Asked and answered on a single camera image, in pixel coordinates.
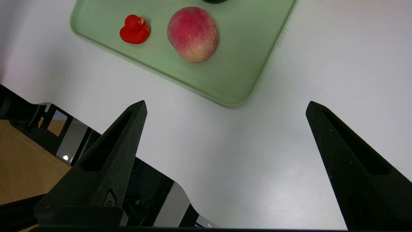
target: white table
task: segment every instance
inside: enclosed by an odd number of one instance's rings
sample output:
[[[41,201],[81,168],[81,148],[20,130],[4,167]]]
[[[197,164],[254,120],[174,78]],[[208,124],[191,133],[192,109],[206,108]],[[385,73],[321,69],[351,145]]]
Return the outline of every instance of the white table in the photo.
[[[310,100],[412,178],[412,1],[301,0],[251,99],[230,109],[76,37],[74,3],[0,0],[1,83],[100,133],[144,99],[137,157],[216,225],[346,228],[305,117]]]

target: rubber duck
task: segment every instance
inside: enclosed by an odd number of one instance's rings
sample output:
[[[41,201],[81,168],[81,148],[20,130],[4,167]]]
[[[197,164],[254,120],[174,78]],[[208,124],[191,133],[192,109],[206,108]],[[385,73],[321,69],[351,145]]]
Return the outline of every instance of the rubber duck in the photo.
[[[143,43],[149,38],[150,27],[144,18],[135,14],[126,17],[124,27],[120,29],[120,38],[131,44]]]

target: black object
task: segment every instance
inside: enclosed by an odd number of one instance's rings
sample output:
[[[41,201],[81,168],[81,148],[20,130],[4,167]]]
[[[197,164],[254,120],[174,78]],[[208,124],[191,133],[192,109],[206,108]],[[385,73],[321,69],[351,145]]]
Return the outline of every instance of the black object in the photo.
[[[194,227],[199,214],[193,208],[192,204],[189,204],[182,220],[180,221],[179,227]]]
[[[14,120],[30,125],[33,116],[41,109],[42,106],[31,104],[0,85],[0,119]]]
[[[328,108],[306,117],[349,230],[412,230],[412,184]]]
[[[45,109],[45,105],[31,104],[0,85],[0,119],[9,120],[12,126],[56,156],[73,117],[53,104],[47,112]],[[59,136],[47,129],[56,111],[60,111],[67,117]],[[39,127],[38,124],[42,118],[43,121]]]
[[[40,225],[126,225],[121,206],[146,115],[144,101],[120,115],[36,205]]]
[[[217,3],[225,2],[227,0],[203,0],[203,1],[205,1],[207,3],[217,4]]]
[[[74,166],[76,162],[82,157],[86,151],[99,139],[101,134],[97,133],[95,130],[90,127],[87,128],[82,141],[80,142],[79,148],[76,151],[76,154],[73,156],[71,166]]]
[[[127,226],[152,226],[174,181],[135,158],[122,208]]]
[[[33,208],[43,197],[44,194],[0,205],[0,231],[20,231],[36,225]]]

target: plastic tray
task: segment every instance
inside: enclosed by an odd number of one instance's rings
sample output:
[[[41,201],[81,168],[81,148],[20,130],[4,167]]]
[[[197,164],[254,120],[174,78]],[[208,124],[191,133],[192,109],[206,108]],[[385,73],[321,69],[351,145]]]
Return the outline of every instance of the plastic tray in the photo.
[[[214,102],[235,106],[252,93],[295,1],[228,0],[209,4],[202,0],[77,0],[70,26],[89,42]],[[182,60],[167,40],[171,16],[188,6],[206,10],[219,30],[215,54],[200,64]],[[144,17],[151,26],[151,35],[143,44],[131,45],[119,36],[130,14]]]

